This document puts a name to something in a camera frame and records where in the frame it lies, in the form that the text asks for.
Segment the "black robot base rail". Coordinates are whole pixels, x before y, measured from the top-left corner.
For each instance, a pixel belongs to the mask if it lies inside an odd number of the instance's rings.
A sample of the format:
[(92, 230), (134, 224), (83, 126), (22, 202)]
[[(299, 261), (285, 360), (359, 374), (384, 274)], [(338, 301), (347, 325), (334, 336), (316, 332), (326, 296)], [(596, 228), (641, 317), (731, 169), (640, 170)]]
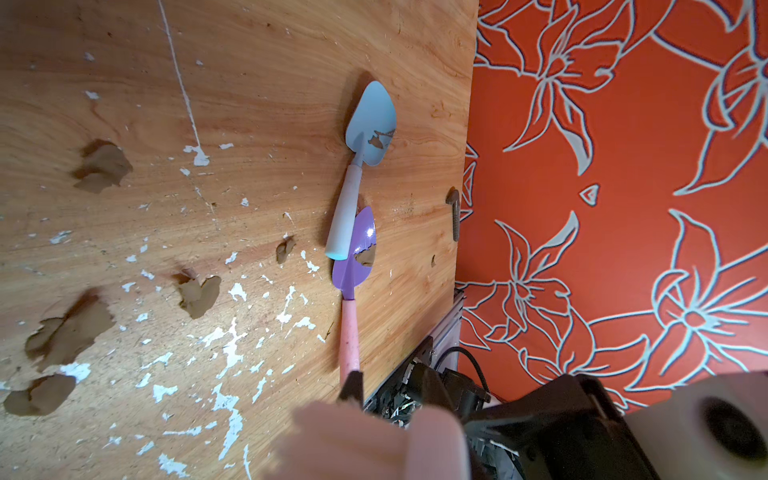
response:
[(405, 427), (415, 411), (429, 402), (445, 406), (460, 418), (491, 403), (493, 396), (479, 363), (460, 345), (465, 299), (462, 289), (454, 291), (448, 314), (364, 402), (365, 412)]

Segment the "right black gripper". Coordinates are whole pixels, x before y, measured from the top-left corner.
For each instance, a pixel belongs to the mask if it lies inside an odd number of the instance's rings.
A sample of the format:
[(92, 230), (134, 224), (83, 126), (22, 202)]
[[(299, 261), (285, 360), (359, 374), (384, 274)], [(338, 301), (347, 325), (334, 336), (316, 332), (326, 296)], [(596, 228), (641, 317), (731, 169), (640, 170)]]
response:
[(526, 479), (658, 477), (602, 383), (589, 375), (561, 376), (462, 423), (469, 437), (518, 452)]

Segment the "light blue trowel back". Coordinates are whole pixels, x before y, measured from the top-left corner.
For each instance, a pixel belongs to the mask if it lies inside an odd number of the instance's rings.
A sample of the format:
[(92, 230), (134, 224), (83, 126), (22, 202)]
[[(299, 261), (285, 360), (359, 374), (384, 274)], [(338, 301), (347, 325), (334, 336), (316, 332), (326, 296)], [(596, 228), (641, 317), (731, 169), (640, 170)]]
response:
[(331, 260), (348, 258), (363, 166), (377, 166), (382, 162), (396, 127), (396, 109), (388, 91), (380, 82), (370, 82), (345, 133), (346, 145), (354, 157), (347, 167), (326, 241), (325, 255)]

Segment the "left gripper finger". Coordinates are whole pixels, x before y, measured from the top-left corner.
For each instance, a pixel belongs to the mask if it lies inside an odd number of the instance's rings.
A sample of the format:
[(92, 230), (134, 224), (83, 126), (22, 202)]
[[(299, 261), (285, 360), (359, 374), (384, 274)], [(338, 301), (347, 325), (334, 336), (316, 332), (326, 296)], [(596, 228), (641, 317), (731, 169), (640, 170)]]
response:
[(337, 401), (363, 405), (364, 400), (364, 375), (361, 371), (353, 370), (343, 382)]

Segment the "purple trowel pink handle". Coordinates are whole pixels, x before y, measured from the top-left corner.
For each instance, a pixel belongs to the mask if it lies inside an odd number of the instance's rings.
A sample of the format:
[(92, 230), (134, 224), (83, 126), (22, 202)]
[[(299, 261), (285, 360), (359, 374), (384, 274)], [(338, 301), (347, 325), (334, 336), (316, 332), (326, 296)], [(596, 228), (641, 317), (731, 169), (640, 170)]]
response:
[(339, 367), (340, 382), (349, 374), (360, 370), (359, 333), (355, 288), (370, 275), (376, 255), (376, 225), (370, 206), (355, 217), (352, 238), (345, 260), (335, 261), (332, 269), (333, 285), (342, 294)]

